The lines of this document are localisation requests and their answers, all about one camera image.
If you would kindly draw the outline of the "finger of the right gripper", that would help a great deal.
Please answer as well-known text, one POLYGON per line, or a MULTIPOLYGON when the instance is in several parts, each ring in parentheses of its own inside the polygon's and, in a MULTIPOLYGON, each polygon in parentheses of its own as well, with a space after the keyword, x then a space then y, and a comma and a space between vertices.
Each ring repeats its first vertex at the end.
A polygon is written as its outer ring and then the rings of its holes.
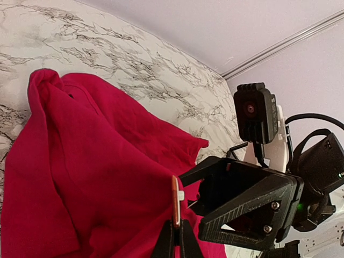
POLYGON ((271 171, 244 161, 209 156, 179 179, 184 187, 211 179, 224 188, 268 188, 271 186, 271 171))

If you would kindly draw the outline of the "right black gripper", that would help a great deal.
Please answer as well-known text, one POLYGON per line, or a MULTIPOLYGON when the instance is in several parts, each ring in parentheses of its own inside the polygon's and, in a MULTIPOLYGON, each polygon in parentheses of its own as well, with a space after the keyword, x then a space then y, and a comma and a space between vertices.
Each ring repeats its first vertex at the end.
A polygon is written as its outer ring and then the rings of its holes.
POLYGON ((272 246, 289 229, 315 229, 335 212, 336 168, 302 164, 282 173, 250 163, 198 166, 198 237, 232 246, 272 246))

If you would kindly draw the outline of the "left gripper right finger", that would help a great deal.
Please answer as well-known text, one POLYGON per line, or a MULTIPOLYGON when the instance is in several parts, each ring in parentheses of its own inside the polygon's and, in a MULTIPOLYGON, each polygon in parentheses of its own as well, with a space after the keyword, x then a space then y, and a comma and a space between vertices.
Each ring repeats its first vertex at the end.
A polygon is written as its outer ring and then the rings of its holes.
POLYGON ((188 220, 181 220, 178 234, 181 258, 204 258, 201 248, 188 220))

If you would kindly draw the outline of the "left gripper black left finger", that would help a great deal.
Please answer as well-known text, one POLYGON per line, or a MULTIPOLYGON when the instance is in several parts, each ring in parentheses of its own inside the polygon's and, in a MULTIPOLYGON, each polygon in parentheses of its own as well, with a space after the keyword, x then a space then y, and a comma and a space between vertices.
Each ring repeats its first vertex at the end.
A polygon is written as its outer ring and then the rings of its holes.
POLYGON ((151 258, 174 258, 175 257, 175 228, 171 220, 167 220, 160 232, 154 246, 151 258))

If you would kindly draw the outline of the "brown round brooch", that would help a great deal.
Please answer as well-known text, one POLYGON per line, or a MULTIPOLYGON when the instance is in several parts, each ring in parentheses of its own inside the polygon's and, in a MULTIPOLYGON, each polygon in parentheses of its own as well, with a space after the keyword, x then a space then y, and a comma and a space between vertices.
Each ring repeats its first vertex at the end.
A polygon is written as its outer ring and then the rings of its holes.
POLYGON ((171 180, 172 198, 173 198, 173 226, 179 229, 181 225, 181 205, 180 202, 184 201, 185 193, 179 189, 179 183, 176 176, 171 180))

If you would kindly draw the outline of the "red t-shirt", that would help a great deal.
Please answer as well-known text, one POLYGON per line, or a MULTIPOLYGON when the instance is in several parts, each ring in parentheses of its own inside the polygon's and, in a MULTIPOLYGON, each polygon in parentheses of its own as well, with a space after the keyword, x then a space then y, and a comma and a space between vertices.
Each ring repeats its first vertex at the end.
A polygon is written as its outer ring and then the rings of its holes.
POLYGON ((207 140, 91 74, 34 71, 5 159, 3 257, 150 257, 207 140))

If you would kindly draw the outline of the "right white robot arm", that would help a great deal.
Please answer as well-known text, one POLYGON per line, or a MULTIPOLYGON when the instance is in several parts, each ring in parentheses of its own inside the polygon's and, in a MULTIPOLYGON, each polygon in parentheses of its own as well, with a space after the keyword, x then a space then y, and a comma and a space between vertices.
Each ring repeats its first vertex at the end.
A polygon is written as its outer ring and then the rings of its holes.
POLYGON ((314 230, 336 208, 330 193, 343 185, 343 148, 328 129, 309 149, 287 146, 286 173, 271 164, 210 156, 180 176, 184 186, 200 182, 192 207, 202 217, 198 238, 253 250, 264 257, 298 257, 298 241, 274 248, 289 229, 314 230))

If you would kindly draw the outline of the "right aluminium frame post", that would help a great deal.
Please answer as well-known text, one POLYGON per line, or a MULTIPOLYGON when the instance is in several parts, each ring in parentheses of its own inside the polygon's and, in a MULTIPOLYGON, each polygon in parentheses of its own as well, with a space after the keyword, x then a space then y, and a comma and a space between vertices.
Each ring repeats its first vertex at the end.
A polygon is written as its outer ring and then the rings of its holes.
POLYGON ((251 58, 243 61, 242 63, 238 64, 231 70, 222 73, 221 76, 223 79, 231 80, 242 73, 256 67, 257 65, 267 61, 268 59, 274 57, 278 53, 300 43, 306 39, 309 39, 321 32, 325 32, 327 29, 332 28, 333 26, 337 25, 339 22, 343 21, 343 10, 340 10, 321 21, 316 22, 313 25, 310 25, 307 28, 304 28, 291 36, 275 43, 274 45, 264 49, 263 51, 257 53, 256 55, 252 56, 251 58))

